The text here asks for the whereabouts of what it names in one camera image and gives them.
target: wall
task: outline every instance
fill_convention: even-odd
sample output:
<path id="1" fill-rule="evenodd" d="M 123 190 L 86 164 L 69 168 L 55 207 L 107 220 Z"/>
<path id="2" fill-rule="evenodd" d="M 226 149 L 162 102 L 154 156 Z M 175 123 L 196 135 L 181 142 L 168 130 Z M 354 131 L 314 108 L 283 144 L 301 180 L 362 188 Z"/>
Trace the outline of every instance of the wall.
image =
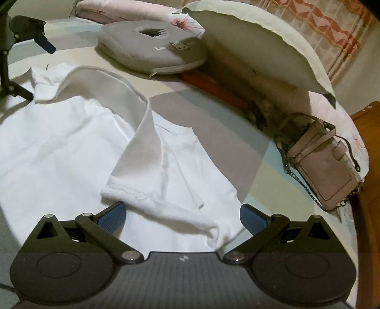
<path id="1" fill-rule="evenodd" d="M 338 102 L 351 115 L 380 101 L 380 22 L 371 25 L 352 65 L 335 87 Z"/>
<path id="2" fill-rule="evenodd" d="M 68 18 L 75 0 L 17 0 L 9 16 L 24 15 L 42 20 Z"/>

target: patterned curtain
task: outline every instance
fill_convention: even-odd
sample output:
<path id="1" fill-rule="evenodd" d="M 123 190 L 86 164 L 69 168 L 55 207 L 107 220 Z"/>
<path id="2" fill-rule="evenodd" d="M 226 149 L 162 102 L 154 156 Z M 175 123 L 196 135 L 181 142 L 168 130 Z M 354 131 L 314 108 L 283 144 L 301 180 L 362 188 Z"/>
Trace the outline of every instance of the patterned curtain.
<path id="1" fill-rule="evenodd" d="M 193 0 L 182 0 L 182 5 Z M 293 26 L 321 59 L 333 85 L 363 42 L 373 15 L 358 0 L 240 0 Z"/>

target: wooden headboard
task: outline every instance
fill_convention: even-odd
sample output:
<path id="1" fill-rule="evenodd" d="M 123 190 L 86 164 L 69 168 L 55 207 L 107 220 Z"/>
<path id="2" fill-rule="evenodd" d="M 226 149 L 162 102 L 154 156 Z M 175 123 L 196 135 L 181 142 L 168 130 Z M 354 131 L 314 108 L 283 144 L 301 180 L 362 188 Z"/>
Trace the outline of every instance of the wooden headboard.
<path id="1" fill-rule="evenodd" d="M 352 203 L 359 249 L 357 309 L 380 305 L 380 102 L 352 115 L 367 147 L 369 173 L 363 192 Z"/>

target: handbag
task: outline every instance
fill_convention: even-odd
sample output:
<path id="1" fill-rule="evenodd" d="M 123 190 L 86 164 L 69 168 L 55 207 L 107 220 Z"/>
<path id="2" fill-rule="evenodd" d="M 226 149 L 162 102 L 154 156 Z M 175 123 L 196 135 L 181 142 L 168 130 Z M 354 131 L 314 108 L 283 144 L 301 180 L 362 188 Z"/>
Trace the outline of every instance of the handbag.
<path id="1" fill-rule="evenodd" d="M 295 125 L 295 119 L 302 117 L 307 118 L 306 125 Z M 306 189 L 324 211 L 344 206 L 348 197 L 361 191 L 363 182 L 358 173 L 360 166 L 353 157 L 350 143 L 336 135 L 333 124 L 314 116 L 293 113 L 282 122 L 279 131 L 275 142 L 282 156 L 285 173 Z M 351 160 L 346 154 L 347 148 Z M 291 167 L 302 175 L 310 190 Z"/>

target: bed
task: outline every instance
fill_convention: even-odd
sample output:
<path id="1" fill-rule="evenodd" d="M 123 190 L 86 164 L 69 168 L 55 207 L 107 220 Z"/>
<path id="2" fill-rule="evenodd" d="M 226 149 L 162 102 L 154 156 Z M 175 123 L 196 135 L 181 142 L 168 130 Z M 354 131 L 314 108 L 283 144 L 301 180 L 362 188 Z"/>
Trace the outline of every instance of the bed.
<path id="1" fill-rule="evenodd" d="M 11 78 L 30 67 L 47 68 L 61 62 L 96 65 L 122 75 L 150 98 L 158 114 L 173 123 L 193 128 L 214 164 L 237 189 L 242 203 L 249 203 L 269 215 L 282 213 L 294 221 L 306 221 L 315 213 L 322 215 L 358 269 L 351 206 L 332 214 L 323 212 L 304 189 L 284 173 L 270 128 L 266 132 L 259 131 L 239 110 L 174 76 L 147 78 L 100 55 L 95 46 L 101 27 L 101 24 L 79 18 L 47 22 L 45 33 L 56 46 L 56 53 L 47 54 L 33 41 L 14 46 L 9 54 Z M 1 211 L 0 231 L 0 283 L 10 285 L 8 270 L 20 244 L 13 238 Z M 231 250 L 250 236 L 245 230 L 222 252 Z M 356 280 L 348 298 L 353 307 L 357 286 Z M 14 294 L 0 289 L 0 308 L 11 308 L 17 300 Z"/>

